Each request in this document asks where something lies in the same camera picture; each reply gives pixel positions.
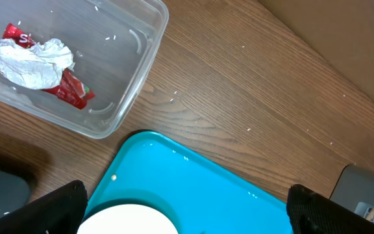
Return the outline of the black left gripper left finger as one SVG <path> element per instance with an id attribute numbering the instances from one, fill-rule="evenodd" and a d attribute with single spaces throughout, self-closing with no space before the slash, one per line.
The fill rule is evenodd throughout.
<path id="1" fill-rule="evenodd" d="M 0 218 L 0 234 L 76 234 L 84 218 L 88 195 L 74 180 Z"/>

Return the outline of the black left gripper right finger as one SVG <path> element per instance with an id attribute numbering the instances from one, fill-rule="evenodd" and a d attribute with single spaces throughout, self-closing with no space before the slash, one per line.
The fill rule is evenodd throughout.
<path id="1" fill-rule="evenodd" d="M 286 212 L 293 234 L 374 234 L 374 224 L 322 195 L 294 184 Z"/>

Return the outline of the large white plate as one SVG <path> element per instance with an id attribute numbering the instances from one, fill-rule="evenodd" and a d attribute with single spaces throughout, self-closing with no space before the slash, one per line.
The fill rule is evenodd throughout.
<path id="1" fill-rule="evenodd" d="M 103 209 L 87 218 L 77 234 L 178 234 L 173 222 L 154 208 L 123 204 Z"/>

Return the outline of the red snack wrapper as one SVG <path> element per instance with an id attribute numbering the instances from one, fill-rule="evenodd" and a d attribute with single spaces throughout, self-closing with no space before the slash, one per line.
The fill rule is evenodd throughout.
<path id="1" fill-rule="evenodd" d="M 21 29 L 11 23 L 6 26 L 3 39 L 13 39 L 17 45 L 26 49 L 36 44 L 29 35 L 26 35 Z M 43 89 L 43 91 L 55 95 L 58 99 L 78 109 L 85 108 L 88 100 L 95 97 L 93 91 L 77 79 L 70 69 L 65 69 L 63 71 L 62 79 L 58 86 L 50 89 Z"/>

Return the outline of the white napkin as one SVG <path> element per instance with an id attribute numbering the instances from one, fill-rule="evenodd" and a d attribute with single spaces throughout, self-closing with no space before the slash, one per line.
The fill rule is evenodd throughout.
<path id="1" fill-rule="evenodd" d="M 24 48 L 13 39 L 0 40 L 0 73 L 9 81 L 32 90 L 60 84 L 63 71 L 73 68 L 73 53 L 57 38 Z"/>

